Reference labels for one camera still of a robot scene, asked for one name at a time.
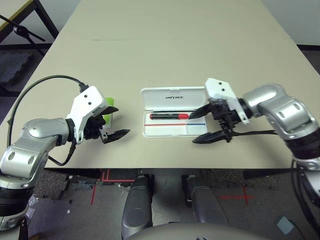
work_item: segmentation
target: floor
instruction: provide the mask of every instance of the floor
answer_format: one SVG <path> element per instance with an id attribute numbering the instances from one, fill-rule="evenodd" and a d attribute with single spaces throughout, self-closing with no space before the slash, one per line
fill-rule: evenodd
<path id="1" fill-rule="evenodd" d="M 30 51 L 37 55 L 34 50 L 28 50 L 28 52 Z M 320 73 L 320 51 L 303 51 L 303 54 Z M 25 71 L 24 76 L 7 89 L 21 91 L 41 59 L 42 57 L 37 55 Z M 15 99 L 15 97 L 0 97 L 0 123 Z M 192 209 L 186 207 L 184 203 L 181 177 L 177 171 L 168 169 L 160 172 L 155 170 L 154 174 L 153 225 L 168 222 L 192 222 Z M 213 193 L 220 198 L 220 203 L 232 227 L 274 240 L 303 239 L 296 228 L 288 235 L 284 235 L 277 228 L 278 220 L 282 216 L 286 216 L 300 228 L 305 239 L 317 239 L 293 194 L 290 175 L 284 173 L 277 177 L 276 187 L 249 184 L 246 188 L 246 194 L 252 196 L 252 199 L 249 199 L 247 204 L 244 199 L 221 198 L 222 196 L 243 196 L 242 186 L 217 184 L 219 181 L 214 178 L 209 184 Z M 74 183 L 71 183 L 60 200 L 39 198 L 31 206 L 35 211 L 29 222 L 29 236 L 38 234 L 37 239 L 48 240 L 120 240 L 122 211 L 128 190 L 128 188 L 117 184 L 97 185 L 94 201 L 91 204 L 93 189 L 88 187 L 75 190 Z M 320 216 L 318 208 L 313 207 L 312 211 L 316 216 Z"/>

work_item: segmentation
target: table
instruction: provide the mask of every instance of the table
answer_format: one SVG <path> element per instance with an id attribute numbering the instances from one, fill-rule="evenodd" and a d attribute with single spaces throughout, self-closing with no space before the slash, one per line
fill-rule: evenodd
<path id="1" fill-rule="evenodd" d="M 65 168 L 289 168 L 291 153 L 274 135 L 235 137 L 231 143 L 193 144 L 192 138 L 146 138 L 140 90 L 204 86 L 209 77 L 231 84 L 235 94 L 277 83 L 320 119 L 320 78 L 265 6 L 257 0 L 83 0 L 59 33 L 28 84 L 69 75 L 113 97 L 119 112 L 112 130 L 122 139 L 77 146 Z M 35 118 L 66 117 L 78 86 L 66 79 L 32 89 L 21 103 L 12 140 Z M 0 126 L 7 133 L 9 116 Z M 207 116 L 210 132 L 220 129 Z M 236 130 L 268 130 L 264 117 Z M 70 145 L 51 156 L 63 161 Z M 0 150 L 6 149 L 6 138 Z M 57 167 L 48 161 L 46 167 Z"/>
<path id="2" fill-rule="evenodd" d="M 55 39 L 59 31 L 39 0 L 1 0 L 0 2 L 0 15 L 16 24 L 20 24 L 33 11 L 38 14 L 52 37 Z M 14 27 L 12 24 L 8 24 L 8 22 L 0 19 L 0 43 L 13 31 L 13 29 Z"/>

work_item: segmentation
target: marker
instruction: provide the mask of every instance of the marker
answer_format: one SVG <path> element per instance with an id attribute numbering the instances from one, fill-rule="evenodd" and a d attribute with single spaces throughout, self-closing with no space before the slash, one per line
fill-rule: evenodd
<path id="1" fill-rule="evenodd" d="M 163 119 L 188 119 L 189 115 L 185 113 L 164 113 L 164 114 L 158 114 L 158 113 L 151 113 L 150 119 L 151 120 L 163 120 Z"/>

